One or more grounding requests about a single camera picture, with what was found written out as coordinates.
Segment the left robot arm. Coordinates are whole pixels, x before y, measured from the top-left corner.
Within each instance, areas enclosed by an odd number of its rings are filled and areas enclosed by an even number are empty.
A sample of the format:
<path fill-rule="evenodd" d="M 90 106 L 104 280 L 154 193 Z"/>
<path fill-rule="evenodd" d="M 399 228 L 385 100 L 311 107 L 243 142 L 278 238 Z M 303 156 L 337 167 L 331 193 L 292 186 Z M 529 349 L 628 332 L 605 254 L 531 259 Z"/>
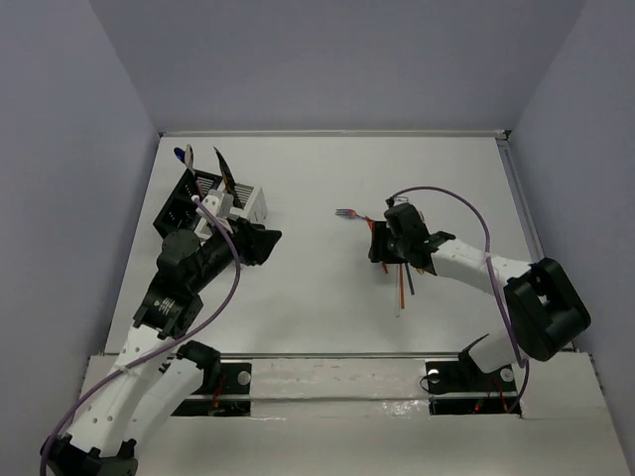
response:
<path fill-rule="evenodd" d="M 264 264 L 281 237 L 243 218 L 217 225 L 206 240 L 189 229 L 168 234 L 115 363 L 44 442 L 41 474 L 136 474 L 149 434 L 192 391 L 218 383 L 219 352 L 194 340 L 211 324 L 193 325 L 201 291 L 228 267 Z"/>

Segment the black-handled steel knife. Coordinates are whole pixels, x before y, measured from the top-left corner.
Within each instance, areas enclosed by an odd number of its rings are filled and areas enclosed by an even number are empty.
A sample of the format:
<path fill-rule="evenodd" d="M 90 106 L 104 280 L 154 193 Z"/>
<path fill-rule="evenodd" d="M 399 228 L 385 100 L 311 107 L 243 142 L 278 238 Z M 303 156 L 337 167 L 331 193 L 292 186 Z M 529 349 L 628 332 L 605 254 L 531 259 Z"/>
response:
<path fill-rule="evenodd" d="M 219 170 L 223 179 L 225 189 L 228 193 L 233 193 L 235 190 L 235 179 L 228 165 L 228 162 L 226 162 L 224 156 L 216 147 L 214 147 L 213 150 L 218 159 Z"/>

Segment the purple long spoon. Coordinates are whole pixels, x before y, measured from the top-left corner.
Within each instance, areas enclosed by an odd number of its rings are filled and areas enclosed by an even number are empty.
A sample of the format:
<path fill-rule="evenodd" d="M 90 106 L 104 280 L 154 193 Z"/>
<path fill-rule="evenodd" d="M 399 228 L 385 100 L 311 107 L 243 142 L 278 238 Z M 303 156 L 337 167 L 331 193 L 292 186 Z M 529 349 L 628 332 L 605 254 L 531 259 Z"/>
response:
<path fill-rule="evenodd" d="M 182 164 L 186 161 L 186 158 L 185 158 L 186 153 L 184 149 L 174 148 L 174 154 Z"/>

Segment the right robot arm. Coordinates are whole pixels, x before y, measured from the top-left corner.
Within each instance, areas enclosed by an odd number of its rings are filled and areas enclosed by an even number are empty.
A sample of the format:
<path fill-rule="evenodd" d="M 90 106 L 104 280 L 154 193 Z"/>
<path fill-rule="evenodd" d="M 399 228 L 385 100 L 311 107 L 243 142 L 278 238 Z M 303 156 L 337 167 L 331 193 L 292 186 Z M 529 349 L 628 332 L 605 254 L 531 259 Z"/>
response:
<path fill-rule="evenodd" d="M 468 344 L 429 390 L 456 383 L 478 389 L 515 361 L 550 360 L 591 324 L 591 317 L 564 268 L 551 258 L 511 260 L 474 248 L 454 235 L 428 230 L 410 203 L 390 207 L 371 227 L 373 263 L 408 264 L 494 296 L 506 318 L 497 334 Z"/>

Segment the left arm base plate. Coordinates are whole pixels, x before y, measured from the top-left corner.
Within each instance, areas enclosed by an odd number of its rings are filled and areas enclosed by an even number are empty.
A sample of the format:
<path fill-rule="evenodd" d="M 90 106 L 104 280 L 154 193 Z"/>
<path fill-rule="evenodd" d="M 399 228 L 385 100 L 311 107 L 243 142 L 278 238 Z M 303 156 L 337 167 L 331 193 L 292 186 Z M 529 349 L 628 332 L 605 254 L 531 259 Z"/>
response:
<path fill-rule="evenodd" d="M 252 364 L 222 361 L 215 379 L 204 377 L 202 385 L 188 396 L 173 417 L 249 417 L 251 415 Z"/>

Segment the pink-handled silver spoon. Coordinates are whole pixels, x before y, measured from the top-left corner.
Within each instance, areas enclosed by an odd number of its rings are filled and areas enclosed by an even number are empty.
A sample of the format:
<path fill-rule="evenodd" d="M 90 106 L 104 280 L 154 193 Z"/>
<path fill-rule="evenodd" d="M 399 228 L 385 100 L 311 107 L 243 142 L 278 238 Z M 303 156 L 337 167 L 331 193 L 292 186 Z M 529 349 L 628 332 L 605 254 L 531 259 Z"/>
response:
<path fill-rule="evenodd" d="M 185 161 L 186 168 L 192 174 L 192 177 L 193 177 L 194 182 L 195 182 L 196 187 L 197 187 L 198 196 L 200 198 L 203 198 L 204 197 L 204 193 L 203 193 L 202 184 L 199 181 L 199 178 L 198 178 L 198 176 L 196 174 L 196 171 L 195 171 L 195 168 L 194 168 L 194 154 L 193 154 L 193 148 L 192 148 L 191 144 L 187 144 L 186 145 L 184 161 Z"/>

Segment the gold green-handled knife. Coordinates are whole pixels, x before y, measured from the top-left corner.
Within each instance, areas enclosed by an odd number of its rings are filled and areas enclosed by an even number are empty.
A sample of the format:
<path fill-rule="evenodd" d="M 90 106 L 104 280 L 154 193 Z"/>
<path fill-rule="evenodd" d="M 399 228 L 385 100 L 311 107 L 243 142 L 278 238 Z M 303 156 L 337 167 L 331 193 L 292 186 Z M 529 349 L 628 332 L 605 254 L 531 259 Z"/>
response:
<path fill-rule="evenodd" d="M 232 206 L 235 208 L 242 208 L 242 202 L 235 187 L 227 185 L 225 191 L 232 197 Z"/>

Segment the iridescent rainbow fork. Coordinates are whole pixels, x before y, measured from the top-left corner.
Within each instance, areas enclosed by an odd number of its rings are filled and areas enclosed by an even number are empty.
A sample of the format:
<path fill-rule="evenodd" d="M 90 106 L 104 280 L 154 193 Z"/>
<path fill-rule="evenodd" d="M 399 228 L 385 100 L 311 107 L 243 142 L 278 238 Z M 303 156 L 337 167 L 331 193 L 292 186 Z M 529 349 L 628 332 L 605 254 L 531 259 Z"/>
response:
<path fill-rule="evenodd" d="M 358 212 L 356 212 L 354 209 L 351 208 L 338 208 L 335 213 L 335 216 L 339 216 L 339 217 L 343 217 L 343 218 L 347 218 L 347 219 L 361 219 L 364 220 L 366 222 L 372 222 L 372 219 L 369 218 L 367 215 L 364 214 L 360 214 Z"/>

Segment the orange-handled knife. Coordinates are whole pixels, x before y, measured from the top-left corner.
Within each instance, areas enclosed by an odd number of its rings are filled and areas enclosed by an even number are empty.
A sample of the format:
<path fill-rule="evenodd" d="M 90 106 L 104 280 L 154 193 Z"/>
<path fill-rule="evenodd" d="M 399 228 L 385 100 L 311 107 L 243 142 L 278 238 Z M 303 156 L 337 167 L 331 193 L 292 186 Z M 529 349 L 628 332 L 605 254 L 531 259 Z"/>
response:
<path fill-rule="evenodd" d="M 369 230 L 370 230 L 370 232 L 371 232 L 371 238 L 372 238 L 372 233 L 373 233 L 373 231 L 374 231 L 374 220 L 372 220 L 371 218 L 369 218 L 369 217 L 367 217 L 367 216 L 365 217 L 365 220 L 366 220 L 366 223 L 367 223 L 367 225 L 368 225 L 368 228 L 369 228 Z M 389 274 L 389 271 L 388 271 L 387 265 L 386 265 L 385 263 L 383 263 L 383 262 L 380 262 L 380 266 L 381 266 L 381 269 L 383 270 L 383 272 L 384 272 L 386 275 L 388 275 L 388 274 Z"/>

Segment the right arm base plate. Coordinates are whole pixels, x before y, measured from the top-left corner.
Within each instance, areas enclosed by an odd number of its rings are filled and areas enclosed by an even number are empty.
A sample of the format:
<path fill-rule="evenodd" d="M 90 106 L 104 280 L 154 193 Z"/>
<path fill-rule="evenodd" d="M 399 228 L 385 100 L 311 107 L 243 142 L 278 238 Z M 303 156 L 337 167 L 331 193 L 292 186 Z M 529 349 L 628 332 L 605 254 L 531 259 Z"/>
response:
<path fill-rule="evenodd" d="M 511 410 L 517 398 L 515 375 L 511 366 L 492 373 L 477 371 L 465 375 L 457 360 L 427 361 L 419 380 L 434 417 L 518 415 Z"/>

